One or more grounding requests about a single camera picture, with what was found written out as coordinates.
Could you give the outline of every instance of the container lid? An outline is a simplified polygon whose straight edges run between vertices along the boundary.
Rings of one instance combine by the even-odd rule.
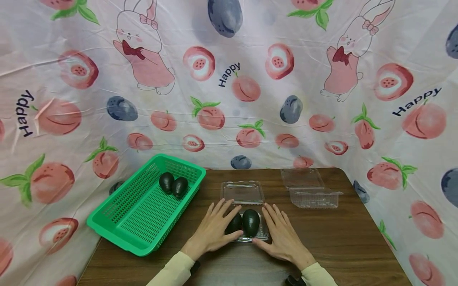
[[[263,203],[264,193],[258,181],[224,182],[221,184],[221,198],[234,199],[234,204]]]

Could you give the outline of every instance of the brown tabletop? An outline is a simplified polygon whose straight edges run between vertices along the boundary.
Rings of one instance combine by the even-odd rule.
[[[374,221],[344,172],[320,169],[325,185],[343,192],[337,209],[300,209],[283,186],[279,170],[208,171],[201,188],[160,249],[137,257],[105,239],[100,243],[79,286],[145,286],[197,229],[211,202],[220,199],[225,181],[260,181],[267,202],[284,210],[304,245],[339,286],[409,286]],[[270,258],[249,243],[231,243],[200,260],[187,286],[279,286],[288,275],[300,276],[287,262]]]

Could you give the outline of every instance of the plum illustration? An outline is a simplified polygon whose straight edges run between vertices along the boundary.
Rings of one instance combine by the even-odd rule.
[[[52,135],[65,135],[78,128],[81,119],[81,110],[74,103],[53,98],[40,105],[38,127]]]
[[[278,148],[296,148],[299,146],[299,139],[296,136],[291,134],[278,134],[275,137],[275,143],[278,145]]]
[[[396,190],[401,186],[407,187],[407,177],[418,169],[411,165],[401,165],[400,162],[382,157],[386,162],[378,163],[367,172],[367,178],[373,184],[387,189]]]
[[[324,114],[312,115],[309,119],[309,125],[313,130],[320,132],[331,132],[336,127],[335,117],[331,118]]]
[[[439,239],[444,235],[444,225],[436,211],[427,203],[418,200],[410,206],[410,217],[425,236]]]
[[[109,98],[107,102],[107,112],[113,119],[119,121],[134,121],[138,118],[138,112],[135,105],[118,95]]]
[[[261,129],[264,121],[258,120],[255,124],[242,124],[239,127],[243,128],[237,134],[237,143],[244,148],[258,147],[262,141],[261,136],[265,139],[266,133]]]
[[[343,155],[348,150],[348,144],[343,141],[329,141],[324,143],[324,148],[335,155]]]
[[[202,103],[197,98],[191,97],[192,103],[196,108],[192,111],[192,116],[197,117],[200,126],[207,130],[218,130],[224,126],[226,118],[217,103]]]
[[[253,102],[261,96],[261,87],[249,76],[239,76],[232,82],[232,92],[235,97],[244,102]]]
[[[62,69],[60,77],[71,87],[87,89],[94,84],[98,77],[97,65],[91,58],[80,51],[66,51],[59,57],[57,62]]]
[[[0,237],[0,277],[8,269],[13,260],[13,246]]]
[[[266,72],[274,80],[289,75],[294,68],[294,55],[283,43],[275,43],[267,50]]]
[[[442,192],[458,208],[458,168],[448,170],[441,180]]]
[[[442,272],[428,257],[414,253],[409,256],[409,262],[415,275],[423,284],[426,286],[445,286]]]
[[[190,47],[183,56],[183,64],[196,81],[206,81],[215,72],[215,57],[203,47]]]
[[[302,101],[296,95],[290,95],[280,109],[280,118],[283,122],[294,124],[299,120],[303,108]]]
[[[141,133],[130,133],[127,136],[127,144],[130,148],[137,150],[150,150],[153,147],[153,142],[148,136]]]
[[[199,152],[205,148],[205,144],[198,136],[188,134],[183,138],[183,148],[189,152]]]
[[[162,131],[171,132],[176,129],[176,120],[167,110],[165,112],[153,112],[151,114],[151,123]]]
[[[408,69],[389,63],[377,71],[374,94],[382,101],[395,100],[409,91],[413,83],[414,76]]]
[[[402,122],[402,129],[407,134],[420,139],[433,139],[444,132],[447,125],[445,110],[428,100],[411,111]]]
[[[293,167],[296,169],[306,169],[312,165],[313,159],[304,156],[299,156],[293,161]]]
[[[208,17],[215,30],[226,38],[232,38],[242,27],[239,0],[208,0]]]
[[[445,50],[448,56],[458,59],[458,25],[448,35],[445,42]]]
[[[251,160],[244,155],[238,155],[230,160],[230,165],[235,170],[247,170],[251,168]]]
[[[119,157],[116,152],[118,149],[107,145],[107,140],[102,137],[97,150],[92,152],[84,162],[92,161],[92,170],[97,177],[107,179],[118,169]]]
[[[364,103],[362,113],[353,118],[351,123],[356,123],[354,132],[358,136],[361,148],[364,150],[371,148],[375,142],[374,129],[380,130],[380,127],[377,127],[367,116],[367,108]]]
[[[358,183],[358,181],[353,182],[353,188],[356,191],[356,193],[358,194],[358,196],[360,197],[363,204],[367,204],[369,200],[371,199],[371,197],[366,192],[366,190],[360,185],[360,183]]]
[[[50,255],[62,249],[78,228],[78,221],[62,217],[45,225],[38,235],[38,242]]]

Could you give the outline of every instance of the avocado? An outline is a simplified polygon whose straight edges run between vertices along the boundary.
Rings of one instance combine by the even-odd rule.
[[[224,231],[224,234],[230,234],[242,229],[242,216],[237,213],[234,218],[229,222],[228,227]]]
[[[246,210],[242,218],[243,234],[248,237],[255,237],[259,230],[259,221],[257,211],[252,209]]]
[[[161,189],[166,194],[171,194],[172,193],[172,185],[173,185],[174,180],[175,180],[175,178],[173,177],[173,175],[171,173],[165,172],[159,178],[159,186],[161,186]]]
[[[173,182],[172,193],[177,199],[185,196],[188,190],[188,180],[184,177],[179,177]]]

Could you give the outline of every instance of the beige sleeve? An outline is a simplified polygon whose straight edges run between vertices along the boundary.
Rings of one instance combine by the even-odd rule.
[[[307,286],[337,286],[334,278],[318,262],[301,271]]]
[[[182,286],[191,277],[194,261],[181,251],[146,286]]]

